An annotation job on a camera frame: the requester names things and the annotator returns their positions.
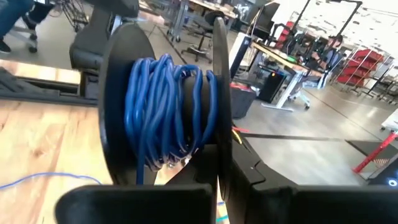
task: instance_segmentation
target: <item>black spool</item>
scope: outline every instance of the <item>black spool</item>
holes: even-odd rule
[[[218,119],[209,144],[217,143],[221,160],[219,170],[214,170],[224,179],[231,162],[231,106],[229,97],[229,63],[226,29],[218,18],[213,30],[213,71],[218,81]],[[136,157],[129,146],[124,129],[124,97],[131,67],[139,58],[155,58],[154,51],[145,33],[135,24],[124,24],[111,36],[104,53],[99,79],[99,128],[104,156],[109,173],[115,185],[136,184]],[[183,122],[186,136],[189,130],[192,110],[192,87],[194,78],[184,81],[185,91]],[[208,82],[203,79],[202,128],[206,126],[209,107]],[[153,184],[156,172],[146,168],[144,183]],[[223,181],[221,192],[225,190]]]

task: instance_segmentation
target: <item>blue wire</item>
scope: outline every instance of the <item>blue wire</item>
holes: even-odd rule
[[[216,222],[222,222],[222,221],[227,220],[227,219],[228,219],[228,216],[227,216],[227,215],[224,215],[223,217],[217,218],[217,219],[216,219]]]
[[[195,77],[193,86],[193,139],[185,139],[182,108],[183,80]],[[125,98],[124,125],[131,150],[137,156],[137,184],[144,182],[144,166],[159,170],[202,148],[215,128],[217,79],[206,71],[210,84],[210,111],[202,134],[201,89],[203,74],[196,65],[174,65],[169,54],[159,60],[141,58],[131,68]]]
[[[78,179],[84,178],[84,179],[94,180],[95,182],[97,182],[100,185],[102,184],[99,180],[95,179],[94,177],[90,177],[90,176],[86,176],[86,175],[75,175],[75,174],[69,174],[69,173],[65,173],[65,172],[40,172],[40,173],[28,175],[28,176],[23,177],[15,182],[10,183],[10,184],[2,185],[2,186],[0,186],[0,190],[4,190],[8,187],[17,185],[27,179],[30,179],[33,177],[38,177],[38,176],[64,176],[64,177],[74,177],[74,178],[78,178]]]

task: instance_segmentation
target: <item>concrete floor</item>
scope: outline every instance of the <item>concrete floor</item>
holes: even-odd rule
[[[188,36],[184,32],[181,43],[174,44],[173,48],[165,38],[165,26],[155,25],[153,22],[140,22],[139,25],[149,36],[156,57],[168,53],[176,64],[183,63],[176,51],[180,52],[190,44],[199,43],[198,37]],[[30,54],[26,46],[18,40],[6,37],[13,53],[0,55],[0,58],[70,69],[68,49],[75,34],[66,18],[49,17],[39,25],[37,33],[39,51],[36,54]],[[228,33],[229,47],[236,35],[234,32]],[[184,54],[183,58],[187,63],[195,63],[193,55]],[[212,68],[206,60],[200,60],[196,64],[204,70]],[[251,133],[341,139],[298,141],[248,138],[248,141],[268,166],[298,184],[363,184],[363,179],[354,175],[351,169],[364,156],[345,143],[344,139],[384,139],[387,133],[380,133],[380,124],[396,106],[341,93],[330,86],[322,91],[307,91],[306,94],[312,103],[308,111],[304,110],[300,101],[291,103],[296,108],[293,113],[265,109],[260,102],[255,101],[247,116],[234,122]],[[376,166],[370,164],[366,170],[372,172],[376,170]]]

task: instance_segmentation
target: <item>sneaker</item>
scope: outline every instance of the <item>sneaker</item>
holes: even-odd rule
[[[8,47],[8,45],[4,43],[4,41],[1,39],[0,39],[0,52],[5,54],[11,53],[11,48]]]
[[[30,29],[30,30],[36,29],[36,24],[31,23],[29,18],[26,15],[22,16],[22,20],[24,21],[24,23],[28,29]]]

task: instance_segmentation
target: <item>chair wheel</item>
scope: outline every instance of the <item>chair wheel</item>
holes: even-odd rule
[[[34,53],[37,52],[37,48],[35,48],[35,47],[29,47],[29,52],[32,53],[32,54],[34,54]]]
[[[29,37],[30,40],[37,40],[37,36],[34,34],[31,34]]]

